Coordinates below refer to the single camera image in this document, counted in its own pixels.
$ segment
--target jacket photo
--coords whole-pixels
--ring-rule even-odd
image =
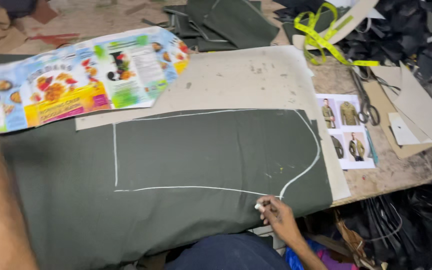
[[[360,140],[356,139],[357,145],[354,144],[353,141],[349,142],[349,152],[351,155],[356,158],[356,156],[363,157],[364,156],[364,146]]]
[[[343,146],[341,145],[341,143],[337,138],[331,136],[331,139],[333,140],[334,149],[336,150],[337,158],[342,159],[344,157]]]
[[[336,125],[333,121],[331,121],[331,117],[334,117],[333,110],[331,107],[322,106],[321,107],[322,115],[324,116],[324,120],[326,121],[327,128],[336,128]]]
[[[341,122],[346,126],[356,126],[360,124],[360,119],[356,108],[348,101],[343,102],[340,106]]]

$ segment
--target green fabric pile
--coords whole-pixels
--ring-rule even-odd
[[[270,46],[279,32],[261,13],[260,1],[188,0],[163,10],[171,32],[200,52]]]

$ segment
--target hand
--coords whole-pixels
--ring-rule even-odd
[[[273,195],[262,196],[256,202],[261,205],[259,211],[263,223],[271,224],[274,232],[286,244],[302,237],[291,207]]]

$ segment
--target scissors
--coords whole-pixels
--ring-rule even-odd
[[[351,76],[353,77],[354,83],[356,84],[359,96],[362,99],[361,111],[357,114],[357,117],[364,124],[371,122],[371,125],[373,126],[379,125],[381,118],[379,117],[378,109],[371,105],[368,93],[366,93],[366,90],[364,90],[363,83],[361,82],[361,78],[353,69],[351,69]]]

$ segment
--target work table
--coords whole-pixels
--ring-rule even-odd
[[[100,5],[104,1],[83,0],[66,2],[52,0],[51,6],[60,15],[46,25],[39,24],[30,17],[17,20],[17,25],[24,27],[30,39],[21,47],[9,52],[11,54],[38,54],[55,49],[63,43],[75,43],[94,37],[123,32],[135,28],[148,27],[142,23],[147,19],[154,23],[167,21],[167,15],[161,10],[163,4],[148,2],[143,10],[130,15],[125,11],[135,6],[132,1],[120,0],[117,4]],[[169,0],[164,5],[183,4],[185,0]],[[281,23],[273,17],[274,10],[283,6],[271,0],[262,0],[261,9],[275,25]],[[281,29],[273,44],[288,45],[288,39]],[[333,57],[327,62],[314,66],[313,83],[317,93],[357,94],[350,70]],[[432,85],[425,85],[432,96]],[[391,149],[381,127],[367,125],[369,134],[379,157],[376,169],[351,169],[345,171],[345,177],[351,191],[351,197],[335,201],[333,206],[363,200],[396,190],[406,189],[432,182],[432,148],[405,159],[398,159]]]

